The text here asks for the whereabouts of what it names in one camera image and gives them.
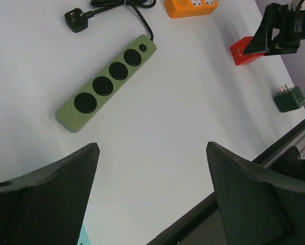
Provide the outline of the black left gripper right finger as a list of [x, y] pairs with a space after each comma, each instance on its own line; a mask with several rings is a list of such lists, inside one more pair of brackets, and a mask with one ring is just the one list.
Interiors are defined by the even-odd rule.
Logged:
[[305, 172], [280, 174], [213, 141], [206, 155], [228, 244], [305, 244]]

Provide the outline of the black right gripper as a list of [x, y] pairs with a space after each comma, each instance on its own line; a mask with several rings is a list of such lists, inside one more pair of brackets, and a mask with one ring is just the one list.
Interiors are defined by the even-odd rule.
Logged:
[[[298, 1], [295, 7], [271, 3], [266, 6], [262, 21], [252, 40], [244, 48], [244, 55], [295, 54], [300, 42], [305, 40], [304, 1]], [[272, 37], [273, 30], [278, 34]]]

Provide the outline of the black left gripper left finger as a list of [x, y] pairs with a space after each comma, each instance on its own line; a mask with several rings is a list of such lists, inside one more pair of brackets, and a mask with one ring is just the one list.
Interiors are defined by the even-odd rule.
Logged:
[[0, 182], [0, 244], [77, 244], [99, 154], [90, 143]]

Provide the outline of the red cube socket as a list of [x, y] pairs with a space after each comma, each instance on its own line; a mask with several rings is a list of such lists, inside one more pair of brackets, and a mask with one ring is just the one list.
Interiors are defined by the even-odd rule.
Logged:
[[248, 54], [248, 55], [244, 54], [244, 49], [252, 39], [253, 39], [252, 36], [244, 37], [230, 47], [230, 53], [233, 57], [236, 66], [249, 64], [254, 60], [265, 55], [265, 53]]

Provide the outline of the teal triangular power strip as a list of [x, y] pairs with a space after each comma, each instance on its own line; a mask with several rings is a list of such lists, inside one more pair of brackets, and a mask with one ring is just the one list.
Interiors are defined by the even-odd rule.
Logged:
[[81, 227], [77, 245], [91, 245], [90, 239], [88, 237], [88, 234], [86, 232], [84, 225], [82, 225], [82, 227]]

